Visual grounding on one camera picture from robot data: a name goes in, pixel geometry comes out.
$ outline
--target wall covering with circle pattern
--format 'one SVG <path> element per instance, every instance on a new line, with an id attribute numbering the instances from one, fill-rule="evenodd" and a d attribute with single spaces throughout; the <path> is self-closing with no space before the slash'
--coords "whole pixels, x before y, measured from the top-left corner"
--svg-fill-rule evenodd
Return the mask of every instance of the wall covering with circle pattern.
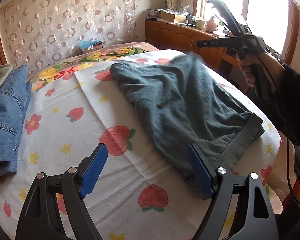
<path id="1" fill-rule="evenodd" d="M 78 55 L 80 41 L 133 41 L 138 1 L 12 0 L 0 10 L 7 61 L 35 71 Z"/>

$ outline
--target cabinet door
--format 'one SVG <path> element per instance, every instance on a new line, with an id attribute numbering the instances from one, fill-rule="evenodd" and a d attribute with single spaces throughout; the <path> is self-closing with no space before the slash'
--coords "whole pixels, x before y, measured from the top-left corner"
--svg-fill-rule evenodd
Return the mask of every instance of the cabinet door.
<path id="1" fill-rule="evenodd" d="M 181 52 L 194 51 L 194 39 L 189 32 L 186 32 L 180 28 L 176 28 L 175 31 L 175 49 Z"/>
<path id="2" fill-rule="evenodd" d="M 173 49 L 173 26 L 168 24 L 162 25 L 160 28 L 160 44 L 159 49 Z"/>
<path id="3" fill-rule="evenodd" d="M 198 55 L 202 57 L 205 65 L 211 69 L 217 70 L 219 58 L 219 48 L 200 48 L 197 51 Z"/>
<path id="4" fill-rule="evenodd" d="M 146 41 L 155 46 L 157 28 L 154 23 L 146 21 Z"/>

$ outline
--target blue rubber pad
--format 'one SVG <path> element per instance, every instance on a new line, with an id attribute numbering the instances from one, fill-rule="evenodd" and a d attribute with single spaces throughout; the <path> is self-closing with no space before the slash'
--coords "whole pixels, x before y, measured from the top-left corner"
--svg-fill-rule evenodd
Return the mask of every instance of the blue rubber pad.
<path id="1" fill-rule="evenodd" d="M 107 158 L 108 149 L 106 145 L 103 145 L 94 156 L 92 162 L 82 176 L 81 189 L 79 191 L 79 195 L 81 198 L 85 198 L 87 194 L 90 194 L 93 191 L 100 173 L 106 164 Z"/>
<path id="2" fill-rule="evenodd" d="M 203 193 L 202 199 L 213 198 L 215 191 L 212 185 L 212 177 L 192 145 L 188 146 L 187 158 Z"/>

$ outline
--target blue jeans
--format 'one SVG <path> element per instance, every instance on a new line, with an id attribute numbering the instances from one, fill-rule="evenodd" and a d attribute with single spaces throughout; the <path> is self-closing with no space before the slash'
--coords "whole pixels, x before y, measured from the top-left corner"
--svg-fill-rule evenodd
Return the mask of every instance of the blue jeans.
<path id="1" fill-rule="evenodd" d="M 0 87 L 0 176 L 17 172 L 18 147 L 31 98 L 29 66 L 13 70 Z"/>

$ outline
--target white strawberry print bed sheet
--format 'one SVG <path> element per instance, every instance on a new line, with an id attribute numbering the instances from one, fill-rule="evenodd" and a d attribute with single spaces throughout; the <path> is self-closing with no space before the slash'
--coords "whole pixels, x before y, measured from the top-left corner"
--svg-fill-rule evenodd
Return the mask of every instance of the white strawberry print bed sheet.
<path id="1" fill-rule="evenodd" d="M 63 173 L 89 156 L 99 142 L 109 157 L 93 192 L 85 198 L 104 240 L 188 240 L 202 221 L 202 201 L 179 173 L 149 143 L 133 106 L 109 72 L 114 62 L 165 64 L 180 55 L 153 51 L 104 62 L 74 72 L 33 92 L 18 153 L 18 172 L 0 179 L 0 225 L 15 238 L 19 214 L 37 173 Z M 235 172 L 257 172 L 266 183 L 280 136 L 265 115 L 239 90 L 210 70 L 229 93 L 263 120 L 265 132 L 243 154 Z M 68 237 L 74 239 L 62 195 L 57 196 Z M 223 230 L 234 217 L 231 205 Z"/>

